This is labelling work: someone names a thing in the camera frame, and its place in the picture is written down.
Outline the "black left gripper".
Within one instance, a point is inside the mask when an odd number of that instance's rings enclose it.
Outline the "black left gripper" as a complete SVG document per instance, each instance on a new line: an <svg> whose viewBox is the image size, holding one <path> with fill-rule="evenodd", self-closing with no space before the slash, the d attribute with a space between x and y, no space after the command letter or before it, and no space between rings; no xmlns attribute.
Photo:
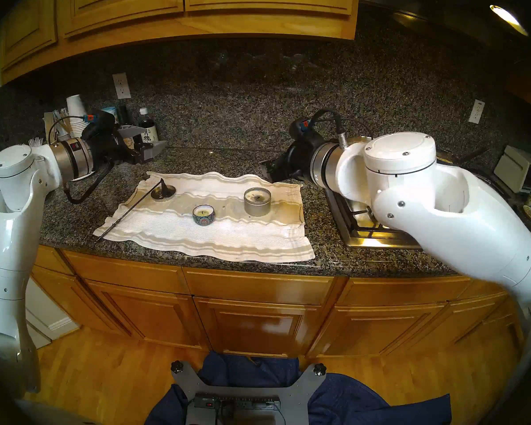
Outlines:
<svg viewBox="0 0 531 425"><path fill-rule="evenodd" d="M167 141L154 141L141 144L141 151L127 147L126 138L142 135L145 128L135 125L113 125L100 127L88 125L83 131L83 141L89 149L93 167L102 167L105 163L113 162L115 165L122 163L142 164L151 162L167 145Z"/></svg>

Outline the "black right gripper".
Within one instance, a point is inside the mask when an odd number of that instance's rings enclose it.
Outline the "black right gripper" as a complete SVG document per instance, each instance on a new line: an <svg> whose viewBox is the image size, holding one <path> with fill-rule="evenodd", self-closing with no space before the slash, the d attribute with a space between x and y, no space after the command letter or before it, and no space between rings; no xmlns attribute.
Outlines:
<svg viewBox="0 0 531 425"><path fill-rule="evenodd" d="M320 134L304 134L294 140L284 158L262 161L260 168L268 170L270 183L290 179L312 182L311 162L324 144L325 139Z"/></svg>

